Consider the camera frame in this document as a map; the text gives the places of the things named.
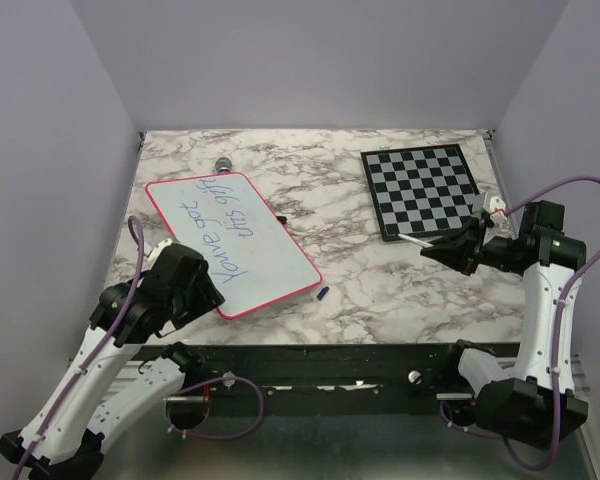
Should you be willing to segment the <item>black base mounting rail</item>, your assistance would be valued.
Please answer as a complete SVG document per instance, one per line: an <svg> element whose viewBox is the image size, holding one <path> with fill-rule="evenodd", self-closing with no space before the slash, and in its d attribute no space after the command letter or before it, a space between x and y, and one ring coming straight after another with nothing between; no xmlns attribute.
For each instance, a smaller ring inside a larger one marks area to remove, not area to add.
<svg viewBox="0 0 600 480"><path fill-rule="evenodd" d="M182 424L208 408L247 417L432 415L475 422L477 396L452 371L453 344L193 346Z"/></svg>

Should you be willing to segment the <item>blue marker cap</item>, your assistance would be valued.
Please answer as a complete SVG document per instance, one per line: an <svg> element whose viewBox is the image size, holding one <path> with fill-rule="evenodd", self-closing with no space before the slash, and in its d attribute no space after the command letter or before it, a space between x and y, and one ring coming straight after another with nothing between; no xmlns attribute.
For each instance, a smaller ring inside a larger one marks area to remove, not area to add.
<svg viewBox="0 0 600 480"><path fill-rule="evenodd" d="M328 286L323 287L317 295L317 299L319 301L323 300L326 294L329 292L330 288Z"/></svg>

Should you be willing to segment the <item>purple microphone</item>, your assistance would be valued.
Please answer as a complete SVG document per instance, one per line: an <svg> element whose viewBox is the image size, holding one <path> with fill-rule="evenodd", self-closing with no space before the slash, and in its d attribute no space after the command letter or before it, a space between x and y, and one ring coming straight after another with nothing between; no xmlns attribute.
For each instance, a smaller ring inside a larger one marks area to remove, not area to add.
<svg viewBox="0 0 600 480"><path fill-rule="evenodd" d="M215 162L215 171L217 174L231 173L233 170L233 163L228 157L220 157Z"/></svg>

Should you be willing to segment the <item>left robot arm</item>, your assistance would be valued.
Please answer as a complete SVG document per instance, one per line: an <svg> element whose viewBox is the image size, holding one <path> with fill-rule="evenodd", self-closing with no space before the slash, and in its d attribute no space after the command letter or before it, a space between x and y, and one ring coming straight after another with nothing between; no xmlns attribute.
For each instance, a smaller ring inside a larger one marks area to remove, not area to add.
<svg viewBox="0 0 600 480"><path fill-rule="evenodd" d="M209 264L179 244L165 247L147 271L105 289L82 344L56 390L23 429L0 438L0 454L32 479L91 479L120 435L164 397L194 393L202 380L194 357L176 342L145 374L104 396L126 364L166 323L182 328L219 307Z"/></svg>

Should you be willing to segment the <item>black grey chessboard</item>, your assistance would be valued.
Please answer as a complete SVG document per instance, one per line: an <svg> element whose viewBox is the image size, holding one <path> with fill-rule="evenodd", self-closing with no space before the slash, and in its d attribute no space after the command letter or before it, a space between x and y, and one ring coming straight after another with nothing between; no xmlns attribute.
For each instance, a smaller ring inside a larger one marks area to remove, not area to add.
<svg viewBox="0 0 600 480"><path fill-rule="evenodd" d="M458 144L361 154L381 238L439 237L461 228L479 193Z"/></svg>

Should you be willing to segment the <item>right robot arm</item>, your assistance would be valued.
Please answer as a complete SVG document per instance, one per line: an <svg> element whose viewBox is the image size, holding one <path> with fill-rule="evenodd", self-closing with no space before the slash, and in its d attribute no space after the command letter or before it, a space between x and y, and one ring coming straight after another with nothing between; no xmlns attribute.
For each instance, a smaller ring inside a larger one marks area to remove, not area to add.
<svg viewBox="0 0 600 480"><path fill-rule="evenodd" d="M448 350L440 379L454 392L471 387L479 428L547 449L588 417L587 403L574 396L570 363L573 305L581 285L572 277L585 264L586 245L565 236L559 204L528 204L515 238L498 233L504 210L498 196L477 196L463 226L432 241L422 254L464 275L485 265L522 277L525 308L517 357L504 368L491 348L459 340Z"/></svg>

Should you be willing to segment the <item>pink framed whiteboard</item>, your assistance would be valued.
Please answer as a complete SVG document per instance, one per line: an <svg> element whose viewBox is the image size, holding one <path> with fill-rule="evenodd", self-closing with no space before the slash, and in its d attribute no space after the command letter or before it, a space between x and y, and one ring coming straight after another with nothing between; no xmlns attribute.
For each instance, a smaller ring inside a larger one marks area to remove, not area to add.
<svg viewBox="0 0 600 480"><path fill-rule="evenodd" d="M234 320L319 285L323 276L240 172L150 182L145 192L179 243L201 253Z"/></svg>

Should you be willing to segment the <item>blue whiteboard marker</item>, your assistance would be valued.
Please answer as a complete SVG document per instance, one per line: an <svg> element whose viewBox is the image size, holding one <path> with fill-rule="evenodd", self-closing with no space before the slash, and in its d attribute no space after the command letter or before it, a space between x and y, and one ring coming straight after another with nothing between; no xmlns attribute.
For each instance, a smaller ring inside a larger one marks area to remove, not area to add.
<svg viewBox="0 0 600 480"><path fill-rule="evenodd" d="M398 234L397 237L400 238L401 240L413 243L413 244L415 244L415 245L417 245L417 246L419 246L421 248L431 248L431 247L433 247L433 245L431 243L423 241L423 240L420 240L418 238L414 238L414 237L409 236L409 235Z"/></svg>

